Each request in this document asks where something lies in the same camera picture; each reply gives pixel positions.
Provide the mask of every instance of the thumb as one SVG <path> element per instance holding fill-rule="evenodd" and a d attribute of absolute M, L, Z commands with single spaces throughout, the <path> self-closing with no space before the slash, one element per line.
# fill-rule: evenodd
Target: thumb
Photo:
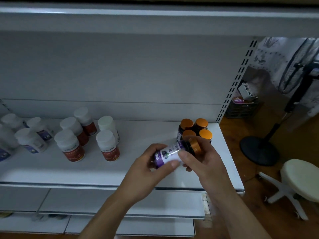
<path fill-rule="evenodd" d="M 178 152 L 178 156 L 184 162 L 184 164 L 190 167 L 197 175 L 201 173 L 203 164 L 198 161 L 192 154 L 181 150 Z"/>
<path fill-rule="evenodd" d="M 154 182 L 157 185 L 162 179 L 164 179 L 167 175 L 174 172 L 175 169 L 180 165 L 179 160 L 172 160 L 159 167 L 156 171 L 153 172 Z"/>

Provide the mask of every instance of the black pedestal fan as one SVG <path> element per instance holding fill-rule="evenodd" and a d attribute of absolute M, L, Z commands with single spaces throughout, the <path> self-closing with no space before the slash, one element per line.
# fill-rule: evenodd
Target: black pedestal fan
<path fill-rule="evenodd" d="M 262 166 L 272 166 L 279 159 L 277 149 L 269 143 L 269 139 L 274 135 L 280 125 L 289 118 L 287 116 L 293 111 L 295 106 L 309 89 L 314 79 L 319 79 L 319 49 L 313 52 L 316 39 L 306 39 L 300 48 L 295 52 L 289 61 L 278 86 L 278 91 L 288 94 L 294 88 L 296 91 L 292 95 L 284 111 L 285 115 L 276 123 L 271 131 L 264 137 L 245 137 L 240 141 L 242 153 L 252 162 Z"/>

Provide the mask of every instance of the bottle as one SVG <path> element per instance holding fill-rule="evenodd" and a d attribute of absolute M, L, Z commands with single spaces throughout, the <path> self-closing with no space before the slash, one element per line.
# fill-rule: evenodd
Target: bottle
<path fill-rule="evenodd" d="M 45 141 L 50 141 L 54 137 L 53 130 L 49 125 L 45 124 L 40 117 L 31 118 L 26 122 L 28 127 L 38 133 L 38 135 Z"/>
<path fill-rule="evenodd" d="M 81 146 L 84 146 L 88 143 L 89 137 L 85 134 L 81 124 L 74 117 L 63 119 L 60 122 L 60 126 L 63 130 L 70 129 L 78 138 Z"/>
<path fill-rule="evenodd" d="M 210 131 L 202 129 L 199 131 L 199 136 L 209 140 L 209 142 L 212 143 L 213 134 Z"/>
<path fill-rule="evenodd" d="M 1 121 L 10 127 L 14 132 L 19 131 L 22 128 L 29 128 L 25 120 L 18 117 L 14 113 L 9 113 L 1 118 Z"/>
<path fill-rule="evenodd" d="M 4 141 L 12 149 L 19 146 L 19 143 L 14 136 L 14 132 L 2 124 L 0 124 L 0 140 Z"/>
<path fill-rule="evenodd" d="M 208 121 L 204 118 L 198 118 L 195 121 L 195 125 L 194 128 L 192 129 L 197 136 L 199 136 L 199 131 L 202 129 L 206 129 L 207 130 L 207 126 L 208 126 Z"/>
<path fill-rule="evenodd" d="M 191 119 L 183 119 L 178 127 L 177 141 L 181 140 L 181 136 L 185 130 L 190 130 L 194 123 Z"/>
<path fill-rule="evenodd" d="M 154 163 L 156 168 L 158 169 L 171 160 L 179 160 L 182 163 L 178 156 L 179 150 L 185 150 L 195 157 L 202 153 L 202 150 L 195 138 L 190 138 L 188 141 L 180 140 L 154 154 Z"/>
<path fill-rule="evenodd" d="M 9 158 L 13 153 L 13 150 L 7 146 L 4 142 L 0 141 L 0 162 Z"/>
<path fill-rule="evenodd" d="M 113 132 L 116 144 L 118 144 L 120 142 L 120 136 L 119 136 L 119 133 L 115 127 L 115 122 L 114 122 L 112 117 L 110 117 L 110 116 L 101 117 L 98 120 L 98 126 L 99 126 L 100 131 L 110 130 L 111 132 Z"/>
<path fill-rule="evenodd" d="M 96 136 L 98 146 L 106 161 L 115 161 L 120 156 L 120 150 L 116 144 L 113 132 L 103 130 Z"/>
<path fill-rule="evenodd" d="M 183 132 L 182 139 L 184 139 L 185 136 L 196 136 L 196 133 L 192 130 L 185 130 Z"/>
<path fill-rule="evenodd" d="M 32 154 L 42 153 L 48 148 L 45 141 L 30 128 L 23 128 L 17 131 L 14 136 L 18 143 Z"/>
<path fill-rule="evenodd" d="M 84 132 L 88 136 L 93 136 L 97 132 L 97 128 L 93 122 L 93 118 L 89 114 L 87 107 L 80 107 L 74 111 L 74 116 L 80 122 Z"/>
<path fill-rule="evenodd" d="M 84 158 L 85 151 L 70 129 L 58 132 L 54 136 L 54 140 L 69 161 L 78 162 Z"/>

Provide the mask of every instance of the white stool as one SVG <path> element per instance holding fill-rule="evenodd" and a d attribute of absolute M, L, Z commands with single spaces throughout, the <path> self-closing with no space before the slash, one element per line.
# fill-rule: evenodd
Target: white stool
<path fill-rule="evenodd" d="M 268 203 L 272 204 L 281 197 L 287 196 L 296 208 L 297 216 L 305 221 L 308 220 L 305 211 L 302 209 L 296 198 L 300 195 L 309 201 L 319 202 L 318 167 L 303 160 L 291 159 L 285 162 L 280 171 L 282 182 L 279 182 L 262 172 L 259 172 L 258 174 L 261 178 L 266 179 L 279 189 L 276 194 L 267 199 Z"/>

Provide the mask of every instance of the white bottle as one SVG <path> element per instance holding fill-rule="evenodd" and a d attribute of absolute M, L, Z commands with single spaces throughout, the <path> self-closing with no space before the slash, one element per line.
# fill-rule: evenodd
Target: white bottle
<path fill-rule="evenodd" d="M 120 150 L 117 147 L 113 132 L 103 130 L 96 136 L 96 141 L 106 161 L 117 160 L 120 156 Z"/>
<path fill-rule="evenodd" d="M 30 128 L 23 128 L 17 131 L 14 136 L 18 143 L 32 154 L 42 153 L 48 148 L 45 141 Z"/>
<path fill-rule="evenodd" d="M 101 117 L 98 120 L 98 126 L 99 126 L 100 131 L 110 130 L 111 132 L 113 132 L 116 143 L 118 144 L 120 142 L 120 136 L 119 136 L 119 133 L 115 127 L 115 122 L 114 122 L 112 117 L 110 117 L 110 116 Z"/>
<path fill-rule="evenodd" d="M 14 137 L 14 132 L 2 124 L 0 124 L 0 140 L 4 141 L 10 148 L 13 149 L 19 146 L 17 139 Z"/>
<path fill-rule="evenodd" d="M 70 129 L 58 132 L 54 136 L 54 140 L 69 161 L 77 162 L 84 158 L 85 151 Z"/>
<path fill-rule="evenodd" d="M 60 122 L 60 126 L 63 130 L 70 129 L 78 138 L 81 146 L 84 146 L 88 143 L 89 137 L 84 132 L 81 124 L 74 117 L 63 119 Z"/>
<path fill-rule="evenodd" d="M 84 132 L 88 136 L 93 136 L 97 132 L 96 126 L 93 122 L 93 118 L 91 117 L 89 109 L 87 107 L 84 106 L 77 108 L 73 114 L 80 122 Z"/>
<path fill-rule="evenodd" d="M 9 158 L 13 153 L 13 150 L 5 143 L 0 141 L 0 162 Z"/>
<path fill-rule="evenodd" d="M 19 131 L 22 128 L 29 128 L 25 120 L 18 117 L 14 113 L 9 113 L 1 118 L 1 121 L 10 127 L 14 132 Z"/>
<path fill-rule="evenodd" d="M 28 127 L 38 133 L 38 135 L 45 141 L 50 141 L 54 137 L 53 130 L 49 125 L 45 124 L 40 117 L 31 118 L 26 122 Z"/>

